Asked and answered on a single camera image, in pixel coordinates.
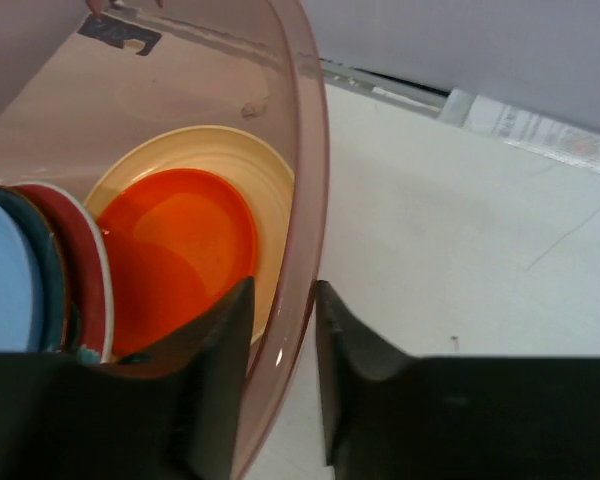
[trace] floor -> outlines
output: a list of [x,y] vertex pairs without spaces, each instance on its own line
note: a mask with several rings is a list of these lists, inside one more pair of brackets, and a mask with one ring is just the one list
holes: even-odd
[[[599,174],[327,89],[320,277],[357,315],[420,355],[600,355]],[[247,478],[332,478],[323,465],[310,331]]]

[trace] white wall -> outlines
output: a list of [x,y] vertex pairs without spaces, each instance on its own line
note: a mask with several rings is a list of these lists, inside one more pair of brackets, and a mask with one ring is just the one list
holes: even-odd
[[302,0],[321,55],[600,131],[600,0]]

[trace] sticker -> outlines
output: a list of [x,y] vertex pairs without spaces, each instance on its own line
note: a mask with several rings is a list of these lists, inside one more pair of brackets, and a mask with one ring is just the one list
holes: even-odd
[[100,15],[99,19],[89,15],[78,34],[99,40],[111,47],[135,50],[136,55],[142,57],[149,55],[162,38],[159,32],[104,14]]
[[463,128],[600,173],[600,135],[478,95]]

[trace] yellow plate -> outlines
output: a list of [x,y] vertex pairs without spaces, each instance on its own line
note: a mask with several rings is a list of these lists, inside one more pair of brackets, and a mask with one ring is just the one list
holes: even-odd
[[252,342],[264,332],[282,265],[293,197],[293,172],[268,144],[241,130],[197,126],[140,145],[100,179],[85,200],[98,218],[124,189],[152,173],[196,168],[221,176],[245,199],[258,230]]

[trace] plate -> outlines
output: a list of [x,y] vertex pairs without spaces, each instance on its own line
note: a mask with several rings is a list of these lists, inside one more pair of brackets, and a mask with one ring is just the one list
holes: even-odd
[[174,168],[214,173],[233,185],[249,205],[259,252],[255,341],[265,330],[278,284],[289,227],[293,173],[273,148],[253,135],[229,127],[189,127],[160,135],[128,153],[96,184],[85,205],[98,217],[134,182]]
[[38,263],[29,241],[0,208],[0,352],[37,352],[44,323]]
[[113,353],[160,340],[253,276],[256,227],[240,193],[195,169],[137,181],[97,219],[116,299]]
[[59,233],[69,265],[71,297],[80,319],[77,356],[108,362],[113,342],[113,291],[102,235],[89,212],[67,191],[45,182],[15,185]]
[[71,315],[71,292],[58,236],[44,214],[23,193],[0,185],[0,207],[20,227],[38,260],[44,292],[40,351],[62,351]]

